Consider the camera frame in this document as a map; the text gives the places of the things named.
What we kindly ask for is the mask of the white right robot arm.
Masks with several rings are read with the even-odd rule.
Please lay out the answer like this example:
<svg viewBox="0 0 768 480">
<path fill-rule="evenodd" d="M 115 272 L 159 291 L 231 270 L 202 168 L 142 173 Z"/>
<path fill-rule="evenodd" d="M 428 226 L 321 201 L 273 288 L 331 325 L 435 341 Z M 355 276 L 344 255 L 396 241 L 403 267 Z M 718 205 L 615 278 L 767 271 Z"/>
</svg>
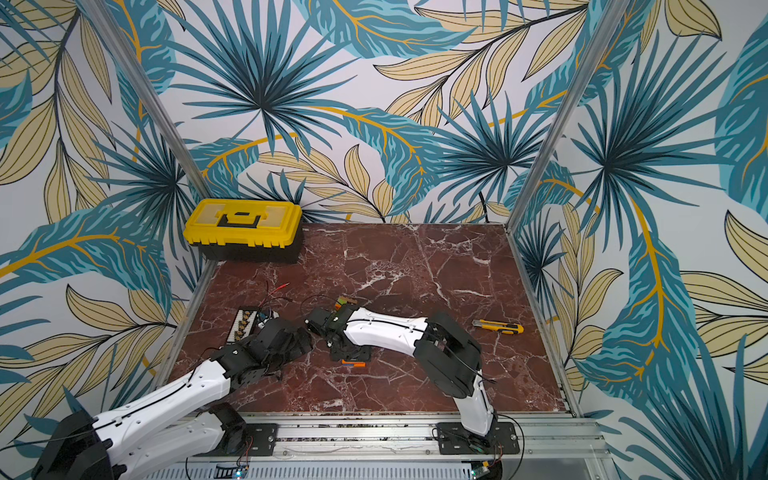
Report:
<svg viewBox="0 0 768 480">
<path fill-rule="evenodd" d="M 323 338 L 334 360 L 364 362 L 374 348 L 409 356 L 443 394 L 454 399 L 463 429 L 486 437 L 495 409 L 486 392 L 479 343 L 450 315 L 385 315 L 355 304 L 314 309 L 305 325 Z"/>
</svg>

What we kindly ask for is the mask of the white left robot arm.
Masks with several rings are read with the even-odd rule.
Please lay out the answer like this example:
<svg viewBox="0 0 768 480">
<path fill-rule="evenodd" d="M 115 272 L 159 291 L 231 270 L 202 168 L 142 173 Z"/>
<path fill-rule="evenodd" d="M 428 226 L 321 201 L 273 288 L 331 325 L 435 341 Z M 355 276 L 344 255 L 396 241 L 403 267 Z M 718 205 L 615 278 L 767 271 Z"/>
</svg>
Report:
<svg viewBox="0 0 768 480">
<path fill-rule="evenodd" d="M 31 470 L 34 479 L 141 479 L 194 455 L 239 454 L 252 441 L 224 397 L 307 354 L 310 332 L 274 318 L 212 352 L 176 381 L 91 416 L 61 420 Z"/>
</svg>

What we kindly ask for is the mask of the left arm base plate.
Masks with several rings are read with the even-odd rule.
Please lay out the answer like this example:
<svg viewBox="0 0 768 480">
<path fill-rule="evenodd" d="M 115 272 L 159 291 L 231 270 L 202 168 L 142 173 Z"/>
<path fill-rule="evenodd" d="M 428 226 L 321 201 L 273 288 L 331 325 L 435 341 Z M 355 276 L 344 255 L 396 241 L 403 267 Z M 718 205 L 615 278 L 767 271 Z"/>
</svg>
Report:
<svg viewBox="0 0 768 480">
<path fill-rule="evenodd" d="M 276 423 L 247 423 L 227 431 L 213 450 L 197 454 L 197 457 L 214 456 L 272 456 L 279 426 Z"/>
</svg>

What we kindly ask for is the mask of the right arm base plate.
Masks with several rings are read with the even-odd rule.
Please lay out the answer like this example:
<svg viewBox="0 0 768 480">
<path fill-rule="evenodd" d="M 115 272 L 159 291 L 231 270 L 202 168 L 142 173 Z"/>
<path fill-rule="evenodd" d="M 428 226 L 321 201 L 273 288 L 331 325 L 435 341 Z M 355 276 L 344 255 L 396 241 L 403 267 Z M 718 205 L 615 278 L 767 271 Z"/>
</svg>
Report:
<svg viewBox="0 0 768 480">
<path fill-rule="evenodd" d="M 432 429 L 441 455 L 518 454 L 521 450 L 513 423 L 493 423 L 485 436 L 473 434 L 460 422 L 440 422 Z"/>
</svg>

